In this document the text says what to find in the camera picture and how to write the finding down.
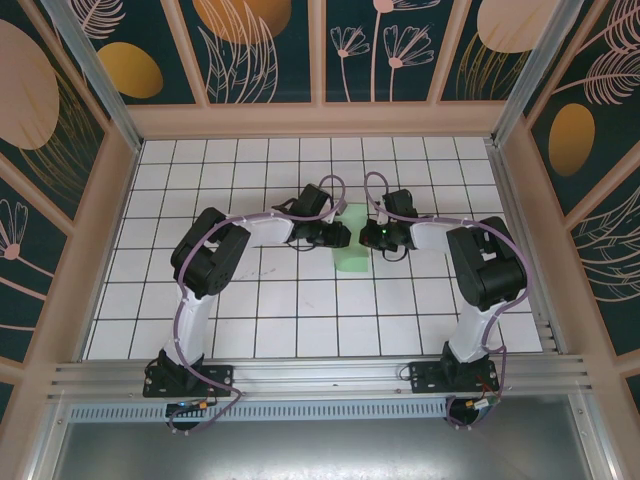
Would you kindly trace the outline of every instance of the green block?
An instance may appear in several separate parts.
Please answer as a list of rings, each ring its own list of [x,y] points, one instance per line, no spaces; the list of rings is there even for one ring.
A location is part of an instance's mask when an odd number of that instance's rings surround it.
[[[360,245],[360,230],[367,223],[367,205],[362,203],[350,203],[345,212],[336,217],[336,221],[342,222],[351,232],[351,241],[346,248],[333,249],[333,262],[339,272],[369,271],[369,249]]]

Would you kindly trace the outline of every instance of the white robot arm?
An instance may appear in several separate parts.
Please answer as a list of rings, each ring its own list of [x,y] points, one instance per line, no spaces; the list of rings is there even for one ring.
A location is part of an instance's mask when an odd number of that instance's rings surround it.
[[[332,199],[326,191],[309,184],[299,198],[273,208],[297,218],[317,218],[322,211],[326,211],[329,203],[332,203]],[[186,298],[182,298],[180,287],[176,287],[178,302],[184,302],[182,309],[179,309],[177,337],[182,353],[193,369],[205,376],[207,373],[217,373],[213,369],[204,371],[207,369],[202,364],[207,321],[216,297],[231,281],[245,249],[298,239],[305,239],[315,246],[345,247],[349,245],[351,233],[341,222],[334,221],[334,215],[310,221],[293,221],[279,216],[244,219],[220,228],[208,239],[210,244],[217,245],[215,250],[203,245],[196,251],[184,275]],[[202,237],[226,218],[227,215],[215,208],[207,208],[202,212],[171,256],[176,280],[187,256]],[[149,365],[145,370],[145,396],[199,395],[199,387],[203,384],[182,366],[173,335],[169,335],[156,362],[157,367]],[[232,367],[225,369],[231,372]]]
[[[387,193],[380,202],[390,214],[418,218],[411,193],[406,189]],[[510,238],[501,218],[490,217],[482,223]],[[491,332],[486,335],[486,330],[497,310],[516,299],[526,287],[526,272],[516,253],[477,226],[396,221],[383,212],[379,212],[376,220],[367,222],[360,232],[360,243],[383,252],[404,247],[430,249],[451,256],[463,302],[458,324],[444,345],[439,365],[422,365],[425,371],[417,375],[421,378],[417,383],[441,388],[444,392],[474,392],[481,377],[497,390],[495,366],[489,360],[483,341],[490,338]]]

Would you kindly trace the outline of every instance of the orange circle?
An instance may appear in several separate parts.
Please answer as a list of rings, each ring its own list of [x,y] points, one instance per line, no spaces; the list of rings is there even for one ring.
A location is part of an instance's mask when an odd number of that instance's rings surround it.
[[[261,36],[255,33],[259,19],[272,37],[282,33],[291,19],[291,0],[193,0],[193,6],[211,32],[236,44],[260,43]]]

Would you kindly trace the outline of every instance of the beige circle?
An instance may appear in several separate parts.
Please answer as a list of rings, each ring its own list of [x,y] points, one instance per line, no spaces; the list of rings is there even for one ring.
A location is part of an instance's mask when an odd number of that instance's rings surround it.
[[[589,158],[596,136],[591,112],[582,105],[570,103],[562,107],[551,125],[549,161],[563,177],[576,173]]]
[[[291,0],[193,0],[193,7],[207,28],[223,40],[240,44],[258,43],[255,34],[248,38],[250,22],[245,3],[256,22],[258,18],[264,20],[274,38],[282,33],[291,19]],[[232,21],[234,16],[227,13],[229,9],[236,11],[239,23]]]
[[[53,135],[60,98],[56,72],[26,33],[0,20],[0,138],[34,150]]]
[[[149,98],[162,90],[164,81],[160,67],[141,48],[114,42],[102,47],[98,58],[120,93],[133,98]]]
[[[533,49],[558,0],[483,0],[478,10],[478,36],[494,52]]]

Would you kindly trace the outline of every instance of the cable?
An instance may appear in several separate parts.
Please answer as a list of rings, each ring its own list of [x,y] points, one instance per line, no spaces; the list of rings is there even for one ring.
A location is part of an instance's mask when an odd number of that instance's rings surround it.
[[[487,353],[501,353],[502,354],[502,371],[500,372],[500,386],[498,388],[498,397],[502,396],[502,390],[504,388],[504,379],[505,379],[505,374],[506,374],[506,367],[507,367],[507,347],[504,344],[504,341],[502,343],[502,346],[500,346],[499,348],[496,349],[490,349],[487,346],[487,341],[489,339],[489,334],[491,332],[491,329],[493,328],[493,326],[495,325],[495,323],[498,321],[498,317],[500,317],[500,315],[502,315],[504,312],[506,312],[507,310],[515,307],[516,305],[519,305],[520,303],[522,303],[525,298],[527,298],[529,296],[529,292],[531,291],[531,266],[529,265],[529,261],[526,259],[526,257],[524,256],[524,254],[520,251],[520,249],[518,248],[518,246],[513,243],[513,241],[507,237],[506,235],[504,235],[502,232],[499,232],[498,230],[496,230],[493,227],[490,227],[489,225],[485,225],[484,223],[481,222],[476,222],[475,220],[467,220],[467,219],[457,219],[457,218],[448,218],[448,217],[421,217],[421,218],[412,218],[412,217],[404,217],[402,215],[396,215],[395,213],[391,213],[389,211],[387,211],[386,209],[384,209],[383,207],[381,207],[380,205],[378,205],[376,203],[376,201],[373,199],[373,197],[371,196],[371,193],[369,193],[369,178],[372,176],[376,176],[378,178],[380,178],[382,180],[382,182],[384,183],[385,189],[388,192],[389,191],[389,182],[387,181],[387,179],[384,177],[384,175],[382,175],[380,172],[368,172],[365,176],[364,176],[364,193],[367,197],[367,201],[373,206],[373,208],[377,211],[377,212],[381,212],[383,214],[385,214],[387,217],[389,218],[393,218],[395,220],[400,220],[403,222],[411,222],[411,223],[444,223],[444,224],[449,224],[449,225],[461,225],[461,226],[474,226],[477,228],[481,228],[482,230],[485,230],[489,233],[491,233],[492,235],[494,235],[495,237],[497,237],[498,239],[502,240],[505,244],[507,244],[509,246],[509,248],[511,248],[511,250],[513,250],[513,252],[517,255],[518,259],[520,260],[520,263],[522,264],[524,270],[525,270],[525,275],[527,277],[527,285],[525,286],[524,292],[522,293],[522,295],[520,295],[518,298],[516,298],[515,300],[513,300],[512,302],[506,303],[504,305],[502,305],[501,307],[499,307],[494,314],[491,316],[491,319],[489,320],[489,322],[487,323],[487,326],[484,330],[484,333],[482,334],[482,348],[484,349],[485,352]],[[449,424],[451,426],[455,426],[455,422],[458,422],[455,418],[452,418],[449,414],[450,410],[451,410],[451,404],[453,403],[453,400],[455,400],[455,396],[450,397],[451,401],[447,400],[447,422],[449,422]]]
[[[207,385],[211,385],[212,387],[219,388],[219,389],[222,389],[222,390],[227,390],[229,392],[233,392],[233,393],[236,394],[236,397],[231,402],[229,402],[228,405],[226,405],[224,408],[220,409],[220,411],[216,415],[214,415],[212,418],[210,418],[206,422],[199,423],[194,428],[189,430],[189,432],[195,433],[195,432],[198,432],[198,431],[201,431],[201,430],[204,430],[204,429],[208,428],[213,423],[215,423],[215,421],[218,420],[221,416],[223,416],[225,413],[227,413],[227,411],[229,411],[231,408],[233,408],[233,406],[236,403],[238,403],[238,401],[240,401],[240,398],[242,397],[242,392],[240,390],[238,390],[237,388],[232,387],[230,385],[225,385],[224,383],[219,383],[219,382],[216,382],[214,380],[211,380],[211,379],[205,377],[204,375],[202,375],[197,370],[195,370],[189,364],[188,360],[185,358],[184,352],[182,351],[182,347],[180,346],[180,339],[178,338],[178,332],[180,330],[180,328],[179,328],[180,327],[180,316],[182,314],[182,310],[183,310],[184,305],[187,302],[187,298],[188,298],[188,296],[187,296],[188,295],[188,290],[187,290],[187,287],[184,284],[184,276],[185,276],[185,273],[187,271],[187,268],[189,267],[189,264],[193,260],[193,257],[195,257],[195,255],[198,252],[198,250],[200,250],[200,247],[202,247],[205,244],[205,242],[211,237],[211,235],[213,235],[215,232],[217,232],[221,228],[223,228],[226,225],[229,225],[231,223],[242,224],[243,222],[246,222],[247,220],[254,220],[254,219],[259,219],[259,218],[284,218],[286,220],[294,220],[294,221],[299,221],[299,222],[313,222],[313,221],[316,221],[316,220],[322,220],[323,218],[334,214],[340,208],[342,208],[343,204],[345,203],[344,198],[345,198],[345,194],[346,194],[346,191],[347,191],[347,187],[345,186],[345,183],[342,180],[342,178],[338,177],[337,175],[326,175],[325,177],[322,178],[322,180],[320,180],[320,183],[318,184],[318,186],[321,187],[322,184],[325,181],[327,181],[328,179],[330,179],[330,178],[336,179],[340,183],[340,186],[342,187],[342,193],[340,195],[340,200],[338,200],[338,202],[329,211],[327,211],[325,213],[322,213],[320,215],[315,215],[313,217],[299,217],[299,216],[296,216],[296,215],[289,215],[289,214],[285,214],[285,213],[282,213],[282,212],[261,212],[261,213],[252,213],[250,215],[245,215],[245,216],[240,216],[240,217],[228,217],[228,218],[225,218],[220,223],[217,223],[213,227],[211,227],[211,229],[207,233],[205,233],[200,240],[198,240],[198,242],[193,246],[193,248],[191,249],[191,251],[189,252],[187,257],[185,258],[185,260],[184,260],[184,262],[182,264],[182,267],[180,267],[180,271],[178,272],[177,281],[178,281],[178,286],[180,287],[180,291],[182,292],[182,298],[180,299],[180,303],[178,304],[178,309],[176,310],[176,315],[175,315],[174,320],[173,320],[173,342],[175,344],[176,353],[178,354],[178,358],[180,359],[180,363],[182,364],[182,366],[189,373],[191,373],[191,375],[193,375],[194,377],[196,377],[200,381],[206,383]],[[175,426],[173,425],[173,419],[172,418],[169,418],[169,426],[171,427],[172,433],[175,434],[175,433],[178,432],[178,429],[175,428]]]
[[[389,263],[397,263],[397,262],[401,262],[402,260],[404,260],[405,258],[407,258],[407,255],[409,255],[409,249],[407,247],[404,247],[404,253],[402,254],[402,256],[400,258],[396,258],[394,260],[389,260],[386,256],[386,250],[382,251],[382,258],[384,258],[387,262]]]
[[[311,245],[307,248],[300,248],[299,246],[291,245],[290,243],[287,243],[287,246],[293,248],[296,252],[310,252],[311,250],[316,248],[316,245]]]
[[[407,375],[406,377],[402,376],[402,372],[404,372],[407,368],[409,368],[409,365],[405,365],[398,372],[398,378],[404,382],[409,382],[411,380],[411,375]]]

